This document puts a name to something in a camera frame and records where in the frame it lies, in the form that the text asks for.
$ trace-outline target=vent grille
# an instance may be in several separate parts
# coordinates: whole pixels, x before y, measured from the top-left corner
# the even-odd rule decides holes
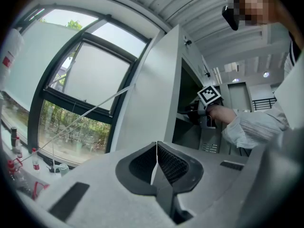
[[[160,145],[158,145],[157,155],[158,163],[171,185],[187,173],[188,164]]]
[[[129,170],[135,177],[151,183],[151,175],[155,165],[156,146],[132,160],[129,165]]]
[[[201,150],[211,153],[218,153],[219,148],[217,144],[211,144],[211,143],[203,143]]]

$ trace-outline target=white wall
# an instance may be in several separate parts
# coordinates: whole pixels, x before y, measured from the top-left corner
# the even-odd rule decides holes
[[[280,85],[281,85],[281,83],[271,85],[271,86],[270,86],[270,87],[271,87],[271,90],[272,90],[272,91],[276,91]]]
[[[98,105],[114,95],[130,65],[89,44],[84,44],[69,71],[64,93]],[[110,110],[113,100],[100,106]]]
[[[270,84],[250,86],[249,91],[253,101],[274,98]]]
[[[116,150],[172,141],[181,76],[179,30],[172,29],[150,50],[125,110]]]
[[[39,21],[24,33],[24,47],[14,62],[5,91],[26,110],[30,109],[48,64],[76,33],[77,30]]]

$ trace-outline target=white bottle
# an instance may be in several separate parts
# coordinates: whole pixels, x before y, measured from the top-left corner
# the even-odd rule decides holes
[[[16,152],[17,152],[17,157],[19,159],[22,159],[22,147],[21,147],[21,143],[20,143],[20,138],[17,137],[16,139]]]
[[[39,161],[38,161],[36,149],[33,148],[32,151],[33,151],[33,154],[32,154],[33,168],[36,172],[39,172],[40,168],[39,168]]]

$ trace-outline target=white sleeve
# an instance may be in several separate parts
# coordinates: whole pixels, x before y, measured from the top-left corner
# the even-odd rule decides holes
[[[267,143],[288,127],[281,107],[276,103],[266,112],[237,113],[236,118],[222,132],[229,143],[238,148],[252,149]]]

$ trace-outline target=glass pane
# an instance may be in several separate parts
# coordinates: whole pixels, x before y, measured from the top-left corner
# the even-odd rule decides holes
[[[33,23],[22,35],[24,46],[10,67],[5,92],[29,111],[37,85],[50,61],[77,32],[76,29],[52,23]]]
[[[98,105],[114,95],[129,64],[94,46],[84,43],[74,60],[69,57],[49,86],[78,100]],[[113,100],[101,108],[110,110]]]
[[[92,34],[117,45],[136,57],[140,56],[146,46],[146,43],[137,37],[111,23],[106,23]]]
[[[2,95],[4,99],[1,112],[2,120],[13,127],[17,127],[18,133],[27,139],[29,112],[7,93],[2,92]]]
[[[62,25],[76,30],[81,30],[82,28],[86,27],[97,19],[98,18],[96,17],[82,13],[54,9],[50,11],[47,15],[43,16],[39,21]]]
[[[39,122],[39,146],[42,147],[78,117],[75,113],[44,101]],[[81,164],[104,154],[110,129],[110,124],[83,117],[43,149],[52,154],[54,148],[56,157]]]

